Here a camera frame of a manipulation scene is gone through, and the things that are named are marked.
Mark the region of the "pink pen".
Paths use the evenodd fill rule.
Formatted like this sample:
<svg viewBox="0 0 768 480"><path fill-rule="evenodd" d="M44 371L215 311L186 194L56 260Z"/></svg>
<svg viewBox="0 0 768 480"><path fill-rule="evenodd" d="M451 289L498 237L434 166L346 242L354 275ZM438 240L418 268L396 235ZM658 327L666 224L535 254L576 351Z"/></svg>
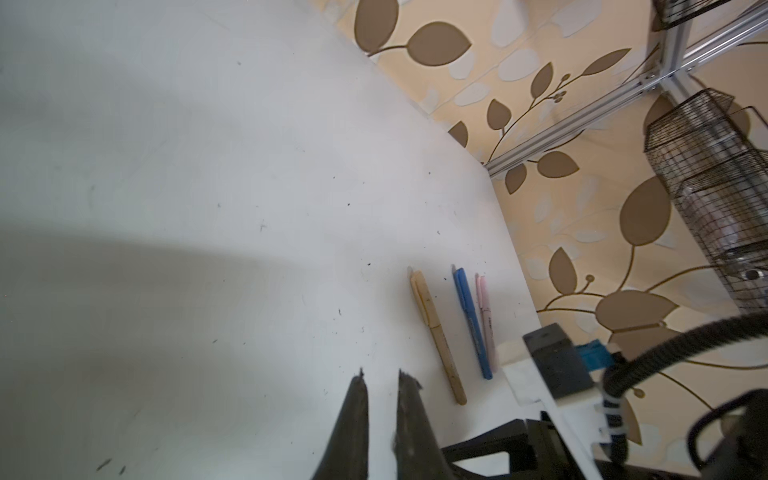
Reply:
<svg viewBox="0 0 768 480"><path fill-rule="evenodd" d="M498 371L498 356L494 340L492 312L488 295L486 278L482 275L475 275L476 291L478 294L478 305L481 314L485 348L489 366L492 373Z"/></svg>

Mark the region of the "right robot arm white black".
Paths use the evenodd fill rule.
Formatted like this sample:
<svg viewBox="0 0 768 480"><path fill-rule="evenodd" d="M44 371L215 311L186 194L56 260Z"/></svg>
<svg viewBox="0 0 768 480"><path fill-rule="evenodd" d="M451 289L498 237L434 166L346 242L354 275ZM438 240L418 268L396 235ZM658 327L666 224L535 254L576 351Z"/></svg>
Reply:
<svg viewBox="0 0 768 480"><path fill-rule="evenodd" d="M521 404L503 375L491 381L466 375L467 405L432 395L429 418L440 445L447 446L507 421L533 419L540 402ZM628 394L631 408L629 464L672 472L694 471L684 436L710 409L750 389L767 385L767 341L731 344L669 367Z"/></svg>

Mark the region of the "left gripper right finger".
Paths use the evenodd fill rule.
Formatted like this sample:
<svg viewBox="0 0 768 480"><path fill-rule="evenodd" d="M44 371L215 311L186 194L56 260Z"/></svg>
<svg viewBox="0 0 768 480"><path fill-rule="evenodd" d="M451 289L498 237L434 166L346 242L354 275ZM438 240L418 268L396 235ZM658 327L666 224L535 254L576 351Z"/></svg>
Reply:
<svg viewBox="0 0 768 480"><path fill-rule="evenodd" d="M437 443L421 400L421 384L400 370L396 431L393 452L397 478L453 479L454 475Z"/></svg>

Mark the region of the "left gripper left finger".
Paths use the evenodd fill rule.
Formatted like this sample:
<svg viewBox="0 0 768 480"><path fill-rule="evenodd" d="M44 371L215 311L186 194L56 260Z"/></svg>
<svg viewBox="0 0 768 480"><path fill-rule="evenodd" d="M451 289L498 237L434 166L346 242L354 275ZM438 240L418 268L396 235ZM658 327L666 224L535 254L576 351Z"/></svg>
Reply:
<svg viewBox="0 0 768 480"><path fill-rule="evenodd" d="M363 370L349 384L313 479L367 479L369 398Z"/></svg>

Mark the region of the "beige pen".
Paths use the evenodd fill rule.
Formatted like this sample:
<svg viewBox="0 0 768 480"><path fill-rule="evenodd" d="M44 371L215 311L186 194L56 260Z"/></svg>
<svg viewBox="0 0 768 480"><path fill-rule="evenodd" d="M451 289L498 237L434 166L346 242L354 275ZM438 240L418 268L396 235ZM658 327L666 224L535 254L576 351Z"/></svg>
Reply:
<svg viewBox="0 0 768 480"><path fill-rule="evenodd" d="M409 273L409 282L422 319L432 336L432 340L435 344L454 399L457 404L464 406L468 401L467 395L461 382L426 278L420 270L414 270Z"/></svg>

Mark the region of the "blue pen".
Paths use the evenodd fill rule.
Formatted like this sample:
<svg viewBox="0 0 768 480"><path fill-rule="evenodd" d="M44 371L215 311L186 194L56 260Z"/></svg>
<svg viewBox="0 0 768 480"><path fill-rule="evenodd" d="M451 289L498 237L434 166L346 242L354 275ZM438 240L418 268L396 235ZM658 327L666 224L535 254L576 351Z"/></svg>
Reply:
<svg viewBox="0 0 768 480"><path fill-rule="evenodd" d="M482 377L485 380L491 380L493 378L488 354L483 341L482 331L478 316L475 310L474 301L469 283L467 280L466 272L463 268L456 268L452 272L454 284L457 290L457 295L461 305L461 309L467 320L468 328L470 331L471 339L473 342L475 354L478 359L478 363L481 369Z"/></svg>

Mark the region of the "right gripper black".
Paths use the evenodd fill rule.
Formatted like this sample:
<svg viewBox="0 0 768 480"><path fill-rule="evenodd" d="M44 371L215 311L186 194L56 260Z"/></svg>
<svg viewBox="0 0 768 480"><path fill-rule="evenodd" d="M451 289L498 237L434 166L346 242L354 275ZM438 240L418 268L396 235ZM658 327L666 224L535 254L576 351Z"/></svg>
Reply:
<svg viewBox="0 0 768 480"><path fill-rule="evenodd" d="M540 420L513 420L469 440L441 449L456 479L584 479L546 413ZM508 472L483 475L459 461L506 454Z"/></svg>

